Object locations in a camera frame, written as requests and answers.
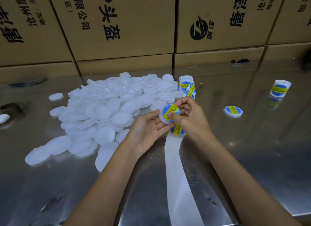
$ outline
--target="person's arm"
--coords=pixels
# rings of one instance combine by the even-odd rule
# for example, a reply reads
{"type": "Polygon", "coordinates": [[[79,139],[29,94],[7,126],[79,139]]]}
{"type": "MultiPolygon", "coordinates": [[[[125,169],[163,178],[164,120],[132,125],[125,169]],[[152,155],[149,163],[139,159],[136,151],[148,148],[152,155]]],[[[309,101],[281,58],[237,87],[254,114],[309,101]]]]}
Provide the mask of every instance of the person's arm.
{"type": "Polygon", "coordinates": [[[139,116],[106,167],[64,226],[114,224],[127,182],[136,161],[163,133],[175,126],[157,117],[159,110],[139,116]]]}
{"type": "Polygon", "coordinates": [[[226,188],[245,226],[299,226],[288,213],[243,166],[227,151],[212,133],[203,109],[191,98],[176,102],[180,116],[169,113],[207,155],[226,188]]]}

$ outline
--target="pile of white lids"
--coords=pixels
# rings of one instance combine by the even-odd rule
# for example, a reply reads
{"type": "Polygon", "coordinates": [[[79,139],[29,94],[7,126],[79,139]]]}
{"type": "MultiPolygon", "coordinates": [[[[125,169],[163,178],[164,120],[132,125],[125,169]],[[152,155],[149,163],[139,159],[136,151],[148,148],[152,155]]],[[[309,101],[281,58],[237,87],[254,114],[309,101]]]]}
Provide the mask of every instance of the pile of white lids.
{"type": "MultiPolygon", "coordinates": [[[[29,165],[39,164],[50,155],[67,150],[87,157],[95,153],[99,144],[95,166],[101,172],[126,137],[129,129],[124,128],[133,124],[133,117],[140,113],[140,108],[150,106],[151,110],[157,110],[183,96],[178,83],[169,74],[161,79],[155,74],[131,77],[124,72],[105,80],[89,79],[87,83],[68,93],[68,106],[50,111],[51,116],[62,122],[61,128],[67,135],[33,149],[25,159],[29,165]]],[[[59,93],[49,96],[51,101],[62,98],[59,93]]]]}

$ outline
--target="left hand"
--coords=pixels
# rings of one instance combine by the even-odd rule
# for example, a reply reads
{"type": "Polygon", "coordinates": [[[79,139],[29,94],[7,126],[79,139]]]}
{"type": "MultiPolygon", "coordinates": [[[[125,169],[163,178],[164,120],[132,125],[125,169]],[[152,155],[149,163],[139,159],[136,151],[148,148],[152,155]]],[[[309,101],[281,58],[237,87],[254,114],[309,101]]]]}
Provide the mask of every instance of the left hand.
{"type": "Polygon", "coordinates": [[[137,117],[123,141],[128,142],[138,152],[139,157],[149,150],[162,134],[175,126],[175,123],[167,125],[161,122],[157,117],[159,113],[160,110],[155,110],[137,117]]]}

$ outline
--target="metal table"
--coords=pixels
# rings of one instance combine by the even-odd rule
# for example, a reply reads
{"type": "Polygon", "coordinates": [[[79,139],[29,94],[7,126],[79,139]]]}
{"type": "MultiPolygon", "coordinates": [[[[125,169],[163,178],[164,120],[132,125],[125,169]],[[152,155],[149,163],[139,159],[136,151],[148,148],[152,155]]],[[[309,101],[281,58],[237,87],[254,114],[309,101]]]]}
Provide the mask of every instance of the metal table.
{"type": "MultiPolygon", "coordinates": [[[[276,62],[271,65],[278,68],[276,62]]],[[[256,71],[257,66],[258,62],[239,67],[177,68],[174,74],[175,78],[194,76],[196,101],[203,107],[212,130],[251,175],[292,215],[308,216],[311,75],[294,66],[287,67],[287,71],[256,71]],[[275,79],[293,83],[281,102],[269,99],[275,79]],[[227,117],[223,109],[228,105],[242,108],[242,117],[227,117]]],[[[169,70],[138,71],[133,76],[148,73],[162,76],[169,70]]],[[[90,189],[99,175],[95,168],[97,153],[77,158],[66,151],[35,167],[27,165],[24,159],[33,148],[65,134],[61,122],[52,118],[49,111],[66,106],[69,91],[88,78],[110,76],[55,78],[32,87],[0,85],[0,105],[17,102],[25,113],[9,125],[0,126],[0,225],[62,225],[90,189]],[[48,96],[56,92],[62,92],[65,98],[50,102],[48,96]]],[[[116,225],[170,225],[164,143],[162,136],[137,162],[116,225]]],[[[187,136],[180,157],[204,224],[239,225],[233,204],[212,165],[187,136]]]]}

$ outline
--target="white paper strip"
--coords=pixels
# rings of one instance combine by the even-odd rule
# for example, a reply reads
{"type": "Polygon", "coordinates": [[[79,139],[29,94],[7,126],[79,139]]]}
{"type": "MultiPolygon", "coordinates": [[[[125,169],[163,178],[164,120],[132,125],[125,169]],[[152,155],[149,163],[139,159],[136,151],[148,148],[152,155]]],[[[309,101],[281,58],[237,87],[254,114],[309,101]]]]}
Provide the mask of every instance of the white paper strip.
{"type": "Polygon", "coordinates": [[[169,217],[172,226],[204,226],[179,156],[183,138],[169,132],[164,146],[169,217]]]}

